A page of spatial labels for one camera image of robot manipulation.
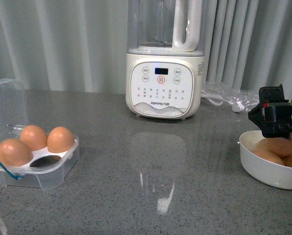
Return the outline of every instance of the blender handle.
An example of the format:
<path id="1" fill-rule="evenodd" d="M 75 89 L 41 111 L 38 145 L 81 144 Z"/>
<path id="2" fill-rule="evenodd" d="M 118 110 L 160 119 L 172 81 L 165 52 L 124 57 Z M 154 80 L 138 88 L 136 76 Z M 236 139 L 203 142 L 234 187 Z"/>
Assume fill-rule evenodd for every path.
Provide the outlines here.
<path id="1" fill-rule="evenodd" d="M 172 49 L 176 51 L 193 51 L 199 42 L 202 0 L 189 0 L 186 40 L 183 43 L 185 1 L 176 0 Z"/>

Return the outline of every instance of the button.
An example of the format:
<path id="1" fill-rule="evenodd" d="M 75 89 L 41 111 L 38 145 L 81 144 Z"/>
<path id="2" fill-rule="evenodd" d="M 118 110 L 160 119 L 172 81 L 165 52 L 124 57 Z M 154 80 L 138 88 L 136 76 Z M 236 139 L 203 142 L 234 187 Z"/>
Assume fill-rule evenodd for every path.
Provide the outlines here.
<path id="1" fill-rule="evenodd" d="M 149 81 L 149 77 L 147 75 L 144 75 L 142 77 L 143 82 L 148 82 Z"/>
<path id="2" fill-rule="evenodd" d="M 158 78 L 157 78 L 157 82 L 159 83 L 159 84 L 163 84 L 164 82 L 165 82 L 165 77 L 164 76 L 159 76 Z"/>
<path id="3" fill-rule="evenodd" d="M 175 74 L 176 76 L 180 76 L 181 73 L 182 73 L 181 69 L 175 69 L 175 70 L 174 70 L 174 74 Z"/>
<path id="4" fill-rule="evenodd" d="M 149 73 L 149 68 L 148 67 L 143 67 L 142 71 L 143 71 L 143 74 L 148 74 Z"/>
<path id="5" fill-rule="evenodd" d="M 181 78 L 179 78 L 179 77 L 175 77 L 175 78 L 173 79 L 173 82 L 174 82 L 175 84 L 179 84 L 179 83 L 181 82 Z"/>

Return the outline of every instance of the blender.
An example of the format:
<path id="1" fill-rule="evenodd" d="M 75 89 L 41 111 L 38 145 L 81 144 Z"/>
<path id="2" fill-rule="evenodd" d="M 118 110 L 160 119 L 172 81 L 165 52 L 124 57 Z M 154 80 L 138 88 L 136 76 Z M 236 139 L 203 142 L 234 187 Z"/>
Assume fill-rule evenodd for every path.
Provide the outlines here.
<path id="1" fill-rule="evenodd" d="M 138 116 L 185 119 L 200 105 L 204 0 L 129 0 L 126 103 Z"/>

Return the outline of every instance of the brand logo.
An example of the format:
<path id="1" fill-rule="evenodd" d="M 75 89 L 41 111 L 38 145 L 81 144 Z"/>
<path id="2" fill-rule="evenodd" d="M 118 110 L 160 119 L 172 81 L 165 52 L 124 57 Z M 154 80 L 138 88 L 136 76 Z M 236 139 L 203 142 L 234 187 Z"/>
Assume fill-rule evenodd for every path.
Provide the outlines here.
<path id="1" fill-rule="evenodd" d="M 170 103 L 159 103 L 159 102 L 151 102 L 150 104 L 153 104 L 153 105 L 165 105 L 165 106 L 169 106 Z"/>

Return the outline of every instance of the countertop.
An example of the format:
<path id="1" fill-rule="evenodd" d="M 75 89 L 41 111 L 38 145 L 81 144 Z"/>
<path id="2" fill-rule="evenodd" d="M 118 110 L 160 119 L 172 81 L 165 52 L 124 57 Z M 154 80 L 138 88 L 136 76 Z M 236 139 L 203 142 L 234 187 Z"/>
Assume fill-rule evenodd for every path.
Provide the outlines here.
<path id="1" fill-rule="evenodd" d="M 55 189 L 0 185 L 0 234 L 292 235 L 292 190 L 241 165 L 247 115 L 202 102 L 186 120 L 137 117 L 123 94 L 26 101 L 29 124 L 79 137 L 80 159 Z"/>

